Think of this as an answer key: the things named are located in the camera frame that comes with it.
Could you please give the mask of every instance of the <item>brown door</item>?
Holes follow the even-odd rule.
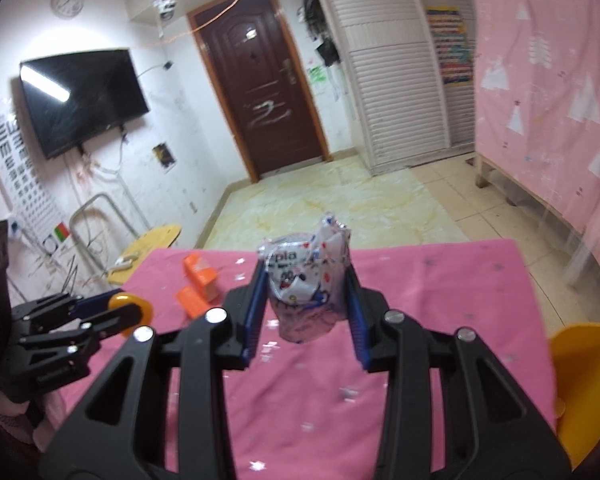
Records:
[[[196,14],[198,24],[231,1]],[[270,0],[240,0],[200,31],[258,175],[322,155]]]

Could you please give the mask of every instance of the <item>crumpled snack bag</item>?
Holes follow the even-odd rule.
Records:
[[[350,238],[350,229],[327,213],[314,234],[294,233],[258,248],[258,257],[266,262],[280,337],[306,343],[347,318],[344,274],[350,265]]]

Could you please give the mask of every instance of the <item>wooden bed frame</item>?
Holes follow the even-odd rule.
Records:
[[[574,227],[569,224],[568,221],[564,219],[564,217],[558,212],[556,208],[551,206],[546,200],[540,198],[529,188],[520,184],[520,182],[514,178],[512,175],[504,171],[500,166],[491,162],[488,158],[479,153],[475,154],[474,158],[474,168],[475,168],[475,185],[479,188],[487,187],[489,185],[488,177],[492,170],[497,170],[499,173],[503,174],[508,180],[512,181],[516,186],[522,188],[525,192],[529,193],[535,200],[544,206],[551,214],[553,214],[558,220],[560,220],[563,224],[565,224],[570,230],[574,232],[578,232]]]

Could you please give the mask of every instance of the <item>green drawing on wall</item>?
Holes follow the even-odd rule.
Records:
[[[314,66],[307,70],[309,73],[309,83],[312,85],[318,83],[326,83],[327,75],[324,73],[324,69],[321,66]]]

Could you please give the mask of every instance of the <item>colorful chart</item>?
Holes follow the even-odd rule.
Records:
[[[473,81],[474,63],[460,11],[455,7],[429,7],[427,20],[444,84]]]

